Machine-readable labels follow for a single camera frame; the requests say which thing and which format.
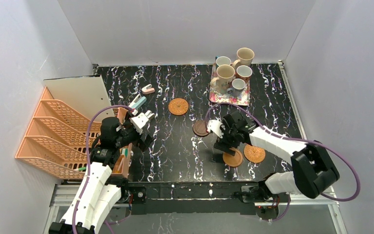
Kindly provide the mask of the dark walnut wooden coaster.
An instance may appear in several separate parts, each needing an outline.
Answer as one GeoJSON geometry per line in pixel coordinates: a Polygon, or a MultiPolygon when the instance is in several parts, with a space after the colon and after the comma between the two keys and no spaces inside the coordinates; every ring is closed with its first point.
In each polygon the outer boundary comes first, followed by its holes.
{"type": "Polygon", "coordinates": [[[205,137],[209,133],[206,130],[206,124],[204,120],[198,120],[193,124],[193,132],[199,137],[205,137]]]}

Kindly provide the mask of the woven rattan coaster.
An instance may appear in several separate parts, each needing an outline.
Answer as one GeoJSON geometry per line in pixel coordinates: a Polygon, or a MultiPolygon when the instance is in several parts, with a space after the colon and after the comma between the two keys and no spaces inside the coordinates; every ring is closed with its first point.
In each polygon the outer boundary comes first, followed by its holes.
{"type": "Polygon", "coordinates": [[[252,146],[249,144],[245,145],[243,154],[245,158],[252,163],[261,163],[266,156],[265,150],[263,148],[252,146]]]}
{"type": "Polygon", "coordinates": [[[184,115],[189,110],[189,103],[183,98],[175,98],[168,104],[168,109],[173,115],[184,115]]]}

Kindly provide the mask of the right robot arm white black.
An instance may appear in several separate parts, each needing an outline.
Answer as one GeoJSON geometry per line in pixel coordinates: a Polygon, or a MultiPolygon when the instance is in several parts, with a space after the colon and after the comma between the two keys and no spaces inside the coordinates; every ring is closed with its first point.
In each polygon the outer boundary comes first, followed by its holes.
{"type": "Polygon", "coordinates": [[[250,121],[239,111],[225,115],[221,121],[210,120],[207,132],[217,135],[214,147],[231,154],[240,144],[260,147],[291,165],[292,170],[271,173],[249,192],[255,199],[268,199],[276,194],[296,193],[314,199],[339,180],[340,174],[327,150],[312,143],[289,140],[271,133],[266,126],[250,121]]]}

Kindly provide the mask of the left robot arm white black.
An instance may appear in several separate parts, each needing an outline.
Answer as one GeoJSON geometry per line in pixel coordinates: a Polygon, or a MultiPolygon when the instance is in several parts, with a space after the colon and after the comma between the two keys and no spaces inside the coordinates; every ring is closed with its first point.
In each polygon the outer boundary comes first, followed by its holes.
{"type": "Polygon", "coordinates": [[[146,150],[152,137],[146,133],[146,126],[154,114],[140,113],[127,117],[124,123],[116,117],[102,120],[100,135],[87,150],[90,162],[87,164],[82,183],[67,212],[59,222],[50,225],[50,234],[97,234],[111,211],[121,198],[121,188],[106,184],[119,160],[120,150],[134,144],[146,150]]]}

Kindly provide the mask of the floral tray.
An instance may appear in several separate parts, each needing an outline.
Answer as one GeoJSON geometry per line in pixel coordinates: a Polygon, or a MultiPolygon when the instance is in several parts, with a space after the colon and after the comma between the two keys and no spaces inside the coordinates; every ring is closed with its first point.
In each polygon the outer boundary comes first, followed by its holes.
{"type": "Polygon", "coordinates": [[[217,67],[213,64],[210,78],[209,100],[213,103],[229,102],[240,106],[248,106],[250,99],[250,81],[243,78],[235,83],[236,71],[230,64],[217,67]]]}

